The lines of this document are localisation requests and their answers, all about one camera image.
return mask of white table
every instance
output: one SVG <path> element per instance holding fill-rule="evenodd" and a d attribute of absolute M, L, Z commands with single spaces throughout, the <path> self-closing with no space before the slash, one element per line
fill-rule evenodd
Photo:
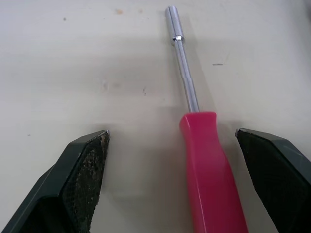
<path fill-rule="evenodd" d="M 192 231 L 178 128 L 187 104 L 168 4 L 180 13 L 200 107 L 218 113 L 249 232 L 277 232 L 234 132 L 285 137 L 310 158 L 311 33 L 302 0 L 2 1 L 0 229 L 67 143 L 109 129 L 91 232 Z"/>

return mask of metal shaft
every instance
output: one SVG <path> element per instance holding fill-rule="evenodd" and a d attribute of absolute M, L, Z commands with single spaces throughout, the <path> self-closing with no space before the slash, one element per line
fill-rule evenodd
<path fill-rule="evenodd" d="M 188 67 L 186 53 L 183 43 L 185 41 L 184 34 L 181 28 L 178 11 L 175 6 L 169 6 L 165 10 L 165 15 L 169 27 L 171 44 L 175 47 L 178 59 L 180 75 L 183 79 L 186 92 L 188 108 L 190 112 L 199 112 L 198 100 L 196 98 L 195 89 Z"/>

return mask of small stain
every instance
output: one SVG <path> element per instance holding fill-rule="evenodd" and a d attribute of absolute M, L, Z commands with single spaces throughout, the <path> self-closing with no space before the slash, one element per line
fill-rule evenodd
<path fill-rule="evenodd" d="M 113 83 L 113 84 L 112 84 L 112 87 L 113 87 L 114 89 L 120 89 L 120 88 L 121 88 L 121 83 Z"/>
<path fill-rule="evenodd" d="M 123 14 L 123 10 L 121 10 L 121 9 L 116 9 L 116 14 L 117 14 L 117 15 L 122 15 L 122 14 Z"/>
<path fill-rule="evenodd" d="M 108 81 L 106 79 L 102 80 L 102 86 L 103 86 L 104 91 L 108 90 Z"/>

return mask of red handle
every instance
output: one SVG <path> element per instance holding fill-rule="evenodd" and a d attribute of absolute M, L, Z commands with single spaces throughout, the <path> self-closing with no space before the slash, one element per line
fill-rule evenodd
<path fill-rule="evenodd" d="M 219 143 L 216 113 L 189 113 L 180 121 L 187 147 L 187 181 L 196 233 L 247 233 L 230 164 Z"/>

